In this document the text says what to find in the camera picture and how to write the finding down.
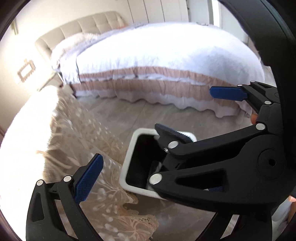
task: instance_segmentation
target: tufted beige headboard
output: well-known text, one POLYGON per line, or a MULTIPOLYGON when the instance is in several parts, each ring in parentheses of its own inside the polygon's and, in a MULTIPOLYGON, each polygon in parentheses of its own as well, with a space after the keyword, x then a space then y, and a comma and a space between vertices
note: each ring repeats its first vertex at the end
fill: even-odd
POLYGON ((125 23, 117 12, 101 12, 76 19, 49 31, 36 40, 35 46, 43 58, 50 62, 52 50, 65 38, 80 32, 102 34, 124 26, 125 23))

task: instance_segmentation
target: ornate picture frame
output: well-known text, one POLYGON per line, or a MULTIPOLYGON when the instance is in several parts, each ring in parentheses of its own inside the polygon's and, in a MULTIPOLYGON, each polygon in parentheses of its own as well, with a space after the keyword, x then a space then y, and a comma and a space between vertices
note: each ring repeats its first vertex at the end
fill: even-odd
POLYGON ((25 82, 26 79, 35 71, 35 69, 36 67, 32 60, 29 60, 29 61, 25 60, 25 64, 17 72, 17 75, 19 76, 22 82, 25 82))

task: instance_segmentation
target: white wardrobe door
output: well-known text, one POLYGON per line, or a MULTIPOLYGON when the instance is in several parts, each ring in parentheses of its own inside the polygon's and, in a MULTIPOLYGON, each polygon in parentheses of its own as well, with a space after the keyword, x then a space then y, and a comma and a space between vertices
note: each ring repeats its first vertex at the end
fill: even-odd
POLYGON ((186 0, 161 0, 163 6, 163 15, 165 21, 187 21, 188 12, 186 0))
POLYGON ((144 0, 149 23, 164 22, 163 9, 160 0, 144 0))
POLYGON ((134 23, 148 23, 144 0, 128 0, 134 23))

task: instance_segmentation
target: silver screw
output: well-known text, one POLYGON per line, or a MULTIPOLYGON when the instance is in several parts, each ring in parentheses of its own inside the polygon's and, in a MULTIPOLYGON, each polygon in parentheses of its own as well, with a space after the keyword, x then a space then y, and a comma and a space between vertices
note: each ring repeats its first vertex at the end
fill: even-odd
POLYGON ((41 186, 43 184, 43 181, 39 180, 36 184, 37 184, 37 186, 41 186))
POLYGON ((156 173, 149 178, 149 183, 152 185, 157 184, 161 181, 162 178, 163 176, 160 173, 156 173))
POLYGON ((173 149, 179 144, 178 141, 172 141, 168 144, 168 148, 173 149))
POLYGON ((71 176, 65 176, 64 177, 64 182, 69 182, 71 181, 72 177, 71 176))
POLYGON ((263 131, 266 128, 266 126, 262 123, 256 124, 256 129, 259 131, 263 131))

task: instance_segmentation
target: floor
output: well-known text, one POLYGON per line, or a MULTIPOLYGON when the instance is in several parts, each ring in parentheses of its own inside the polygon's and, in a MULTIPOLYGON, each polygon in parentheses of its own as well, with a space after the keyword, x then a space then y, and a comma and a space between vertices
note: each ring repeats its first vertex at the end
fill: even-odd
MULTIPOLYGON (((266 83, 275 85, 269 67, 264 66, 266 83)), ((93 111, 98 119, 126 145, 133 132, 140 128, 153 128, 155 123, 165 124, 178 131, 189 131, 198 140, 222 135, 251 125, 250 119, 228 116, 217 118, 213 111, 199 112, 193 108, 179 110, 174 105, 149 104, 144 100, 130 103, 117 98, 80 98, 79 101, 93 111)), ((154 241, 194 241, 211 220, 214 213, 138 195, 139 204, 130 208, 140 214, 153 214, 160 226, 153 234, 154 241)), ((225 235, 231 233, 237 216, 234 216, 225 235)))

